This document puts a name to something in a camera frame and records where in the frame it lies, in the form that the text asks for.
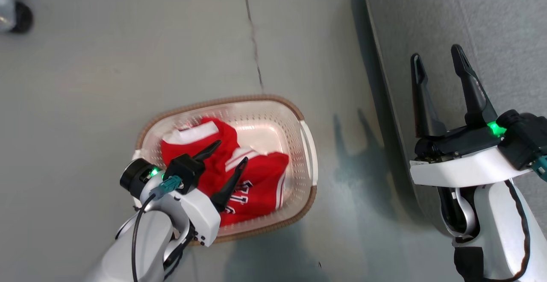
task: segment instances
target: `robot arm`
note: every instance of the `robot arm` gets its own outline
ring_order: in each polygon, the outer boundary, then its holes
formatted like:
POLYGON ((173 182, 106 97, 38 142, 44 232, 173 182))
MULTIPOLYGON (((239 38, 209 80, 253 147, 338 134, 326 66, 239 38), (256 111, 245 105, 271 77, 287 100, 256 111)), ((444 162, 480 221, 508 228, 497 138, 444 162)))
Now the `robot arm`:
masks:
POLYGON ((206 247, 215 241, 221 224, 219 213, 225 210, 248 161, 244 158, 221 191, 207 197, 197 184, 205 171, 203 160, 219 145, 217 141, 195 157, 179 156, 166 171, 142 158, 127 166, 120 184, 143 207, 121 226, 115 242, 88 272, 86 282, 164 281, 178 266, 190 241, 206 247))
POLYGON ((511 110, 498 117, 460 46, 451 50, 465 94, 466 126, 446 131, 412 56, 415 185, 435 186, 466 282, 535 282, 547 276, 547 241, 512 177, 534 170, 547 180, 547 120, 511 110))
POLYGON ((0 32, 26 33, 32 27, 29 7, 15 0, 0 0, 0 32))

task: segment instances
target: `laundry basket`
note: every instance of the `laundry basket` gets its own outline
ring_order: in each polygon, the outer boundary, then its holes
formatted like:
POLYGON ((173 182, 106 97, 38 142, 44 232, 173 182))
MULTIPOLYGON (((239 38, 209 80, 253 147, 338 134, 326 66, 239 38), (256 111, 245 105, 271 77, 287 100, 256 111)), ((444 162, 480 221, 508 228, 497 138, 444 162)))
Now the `laundry basket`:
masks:
POLYGON ((133 159, 142 157, 165 169, 160 141, 174 128, 184 129, 213 117, 238 132, 241 147, 266 154, 289 155, 283 206, 253 220, 221 227, 215 243, 273 231, 301 219, 311 208, 317 187, 317 154, 302 113, 293 103, 273 95, 233 97, 174 109, 151 120, 138 138, 133 159))

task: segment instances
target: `floor crack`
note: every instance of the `floor crack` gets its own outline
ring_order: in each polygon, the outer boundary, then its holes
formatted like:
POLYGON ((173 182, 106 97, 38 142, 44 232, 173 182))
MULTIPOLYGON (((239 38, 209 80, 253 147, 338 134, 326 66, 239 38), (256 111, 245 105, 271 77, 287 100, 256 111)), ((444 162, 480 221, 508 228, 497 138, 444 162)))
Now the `floor crack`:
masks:
POLYGON ((258 46, 256 45, 256 33, 254 30, 253 19, 250 17, 249 0, 245 0, 247 6, 247 17, 250 23, 250 39, 253 41, 254 62, 256 63, 256 71, 258 72, 258 82, 260 82, 260 89, 264 93, 264 83, 262 83, 262 73, 260 73, 260 66, 258 65, 258 46))

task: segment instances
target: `teal connector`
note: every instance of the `teal connector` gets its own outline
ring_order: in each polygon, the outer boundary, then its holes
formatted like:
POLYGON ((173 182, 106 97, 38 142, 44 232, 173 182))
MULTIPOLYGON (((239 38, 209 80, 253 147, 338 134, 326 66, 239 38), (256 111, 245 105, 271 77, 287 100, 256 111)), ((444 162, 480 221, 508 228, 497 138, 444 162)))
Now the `teal connector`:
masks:
POLYGON ((547 182, 547 156, 539 157, 532 165, 532 170, 534 170, 541 179, 547 182))
POLYGON ((169 177, 168 179, 165 179, 164 181, 162 181, 162 183, 160 183, 158 187, 152 189, 149 195, 152 195, 154 193, 156 194, 156 197, 154 198, 154 200, 159 200, 162 198, 162 196, 179 188, 180 183, 182 183, 182 179, 176 175, 173 175, 169 177))

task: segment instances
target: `cable connector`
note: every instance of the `cable connector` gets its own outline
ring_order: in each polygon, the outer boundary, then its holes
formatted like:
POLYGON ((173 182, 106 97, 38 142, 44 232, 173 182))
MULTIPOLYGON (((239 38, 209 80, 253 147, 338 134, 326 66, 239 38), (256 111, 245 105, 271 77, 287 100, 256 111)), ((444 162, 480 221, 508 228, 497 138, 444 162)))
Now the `cable connector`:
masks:
POLYGON ((547 118, 509 110, 496 124, 507 129, 498 149, 515 169, 527 169, 547 156, 547 118))
POLYGON ((547 156, 541 156, 532 165, 532 170, 547 182, 547 156))
POLYGON ((162 196, 174 191, 175 189, 182 188, 182 179, 177 175, 172 175, 168 179, 162 181, 160 185, 152 189, 149 193, 149 196, 155 194, 154 201, 157 201, 162 198, 162 196))

